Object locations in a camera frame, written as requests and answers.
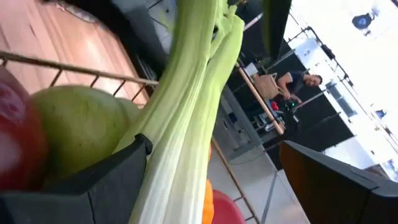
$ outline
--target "red apple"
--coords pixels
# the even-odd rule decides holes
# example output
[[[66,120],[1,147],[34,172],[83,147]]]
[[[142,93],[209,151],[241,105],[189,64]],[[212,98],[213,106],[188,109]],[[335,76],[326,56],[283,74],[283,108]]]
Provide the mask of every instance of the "red apple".
[[[47,143],[28,92],[0,66],[0,190],[42,185]]]

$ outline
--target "apple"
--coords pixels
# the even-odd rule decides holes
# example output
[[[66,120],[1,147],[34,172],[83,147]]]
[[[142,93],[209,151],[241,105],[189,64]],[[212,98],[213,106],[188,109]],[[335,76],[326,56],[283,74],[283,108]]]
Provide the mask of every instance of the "apple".
[[[48,156],[28,92],[0,66],[0,190],[38,190]]]
[[[56,86],[32,95],[49,143],[47,183],[112,154],[128,121],[112,95],[87,86]]]

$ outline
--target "celery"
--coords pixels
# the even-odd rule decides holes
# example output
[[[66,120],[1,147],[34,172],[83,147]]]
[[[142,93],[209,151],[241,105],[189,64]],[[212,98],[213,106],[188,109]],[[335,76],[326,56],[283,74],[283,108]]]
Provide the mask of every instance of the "celery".
[[[225,0],[177,2],[172,50],[160,85],[115,150],[128,146],[137,133],[154,145],[129,223],[201,223],[208,145],[242,42],[243,21]],[[215,24],[222,31],[211,42]]]

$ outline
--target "white floor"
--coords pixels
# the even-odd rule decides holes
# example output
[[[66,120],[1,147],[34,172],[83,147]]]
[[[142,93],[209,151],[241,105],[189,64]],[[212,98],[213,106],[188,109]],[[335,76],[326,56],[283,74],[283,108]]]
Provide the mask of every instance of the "white floor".
[[[272,180],[276,172],[274,165],[260,149],[249,151],[230,163],[246,197],[254,207],[256,215],[264,220],[263,213],[269,196]],[[213,150],[208,168],[208,178],[213,188],[224,192],[231,199],[240,196],[220,157]],[[251,216],[243,200],[236,202],[245,218]],[[309,223],[299,201],[295,197],[283,170],[277,173],[272,191],[271,203],[265,223],[304,224]]]

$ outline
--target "dark t-shirt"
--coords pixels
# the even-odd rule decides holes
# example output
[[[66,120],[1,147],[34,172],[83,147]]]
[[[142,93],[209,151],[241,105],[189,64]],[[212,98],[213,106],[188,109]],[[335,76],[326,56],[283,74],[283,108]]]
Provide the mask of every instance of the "dark t-shirt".
[[[291,94],[297,93],[301,87],[304,86],[304,73],[303,72],[290,72],[292,76],[292,82],[286,84],[288,91]]]

